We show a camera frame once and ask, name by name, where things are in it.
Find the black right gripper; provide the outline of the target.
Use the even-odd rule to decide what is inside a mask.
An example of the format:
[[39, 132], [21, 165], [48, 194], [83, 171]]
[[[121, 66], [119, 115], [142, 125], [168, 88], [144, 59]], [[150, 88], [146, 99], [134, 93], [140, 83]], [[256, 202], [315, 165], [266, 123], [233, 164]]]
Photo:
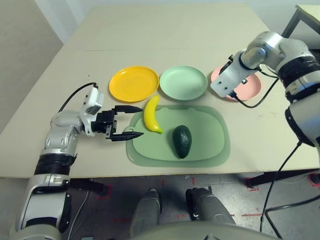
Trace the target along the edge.
[[220, 69], [219, 74], [223, 73], [232, 63], [234, 60], [234, 56], [230, 55], [228, 57], [228, 62]]

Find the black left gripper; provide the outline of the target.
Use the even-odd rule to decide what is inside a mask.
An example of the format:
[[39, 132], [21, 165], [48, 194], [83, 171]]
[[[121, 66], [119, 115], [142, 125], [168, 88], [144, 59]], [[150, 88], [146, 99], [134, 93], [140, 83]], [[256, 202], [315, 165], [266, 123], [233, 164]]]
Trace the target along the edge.
[[91, 130], [94, 133], [105, 134], [105, 138], [113, 142], [129, 141], [142, 136], [143, 132], [126, 131], [116, 134], [117, 121], [115, 115], [117, 113], [134, 114], [142, 112], [143, 109], [132, 105], [115, 105], [113, 109], [99, 112], [95, 121], [91, 122]]

